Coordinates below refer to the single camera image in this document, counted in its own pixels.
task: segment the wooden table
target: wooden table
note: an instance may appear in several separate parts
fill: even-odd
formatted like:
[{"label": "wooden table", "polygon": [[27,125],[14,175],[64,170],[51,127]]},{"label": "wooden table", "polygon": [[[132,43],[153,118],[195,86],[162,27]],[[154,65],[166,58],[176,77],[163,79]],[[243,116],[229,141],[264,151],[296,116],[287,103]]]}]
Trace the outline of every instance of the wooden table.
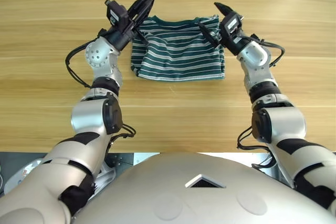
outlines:
[{"label": "wooden table", "polygon": [[[86,90],[64,58],[109,27],[104,1],[0,0],[0,151],[47,152],[73,135],[71,108]],[[129,7],[134,0],[117,1]],[[335,0],[155,0],[151,15],[178,21],[219,14],[213,2],[244,15],[247,34],[286,48],[272,69],[280,89],[305,114],[307,140],[335,151]],[[120,57],[120,103],[138,134],[118,140],[114,152],[236,151],[251,109],[232,54],[226,51],[225,80],[166,83],[135,77],[130,52],[127,46]],[[91,82],[83,54],[72,66]]]}]

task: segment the black cable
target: black cable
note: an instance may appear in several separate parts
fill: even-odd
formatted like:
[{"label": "black cable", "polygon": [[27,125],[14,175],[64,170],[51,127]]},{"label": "black cable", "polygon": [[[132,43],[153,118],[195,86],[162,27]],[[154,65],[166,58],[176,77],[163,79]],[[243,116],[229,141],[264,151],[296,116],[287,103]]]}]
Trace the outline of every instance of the black cable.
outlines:
[{"label": "black cable", "polygon": [[247,40],[250,40],[250,41],[254,41],[256,43],[258,43],[259,45],[261,46],[264,46],[264,47],[271,47],[271,48],[277,48],[277,49],[280,49],[281,50],[281,54],[274,60],[272,61],[269,66],[270,67],[275,67],[276,63],[281,59],[281,57],[285,54],[286,50],[278,45],[278,44],[275,44],[275,43],[271,43],[271,42],[267,42],[267,41],[264,41],[263,39],[262,40],[259,40],[259,39],[256,39],[256,38],[253,38],[253,37],[248,37],[248,36],[239,36],[239,38],[242,38],[242,39],[247,39]]},{"label": "black cable", "polygon": [[77,53],[83,51],[88,44],[94,42],[96,39],[93,39],[89,42],[84,43],[83,45],[73,49],[65,58],[65,65],[67,67],[67,70],[69,72],[69,74],[74,78],[75,81],[77,81],[79,84],[83,85],[85,88],[91,88],[90,85],[88,85],[85,81],[83,81],[71,68],[70,68],[70,60],[72,59],[72,57],[74,55],[76,55]]},{"label": "black cable", "polygon": [[246,146],[246,145],[242,145],[241,142],[249,137],[250,135],[252,134],[252,126],[250,126],[249,128],[247,128],[246,130],[244,130],[237,138],[237,148],[238,149],[241,149],[241,150],[245,150],[245,151],[251,151],[251,150],[256,150],[256,149],[262,149],[262,150],[266,150],[270,155],[271,155],[271,160],[268,164],[266,165],[262,165],[262,164],[252,164],[252,168],[254,169],[262,169],[262,168],[271,168],[273,167],[277,161],[275,159],[275,157],[273,156],[273,153],[271,152],[271,150],[267,147],[267,146],[264,146],[264,145],[249,145],[249,146]]},{"label": "black cable", "polygon": [[111,137],[110,143],[113,143],[115,140],[117,140],[120,137],[122,137],[122,138],[134,137],[137,133],[137,131],[133,127],[131,127],[127,124],[123,124],[122,129],[128,131],[128,133],[120,133],[118,135],[115,135],[115,136]]}]

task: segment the folded shirt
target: folded shirt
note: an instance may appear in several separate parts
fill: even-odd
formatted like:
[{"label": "folded shirt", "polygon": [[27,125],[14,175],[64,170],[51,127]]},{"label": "folded shirt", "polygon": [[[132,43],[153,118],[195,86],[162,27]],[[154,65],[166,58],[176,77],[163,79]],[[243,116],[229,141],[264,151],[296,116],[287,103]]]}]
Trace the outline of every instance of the folded shirt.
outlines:
[{"label": "folded shirt", "polygon": [[147,18],[139,30],[148,44],[140,36],[133,39],[131,69],[139,77],[157,81],[223,79],[224,49],[207,41],[199,22],[218,36],[218,15],[180,22]]}]

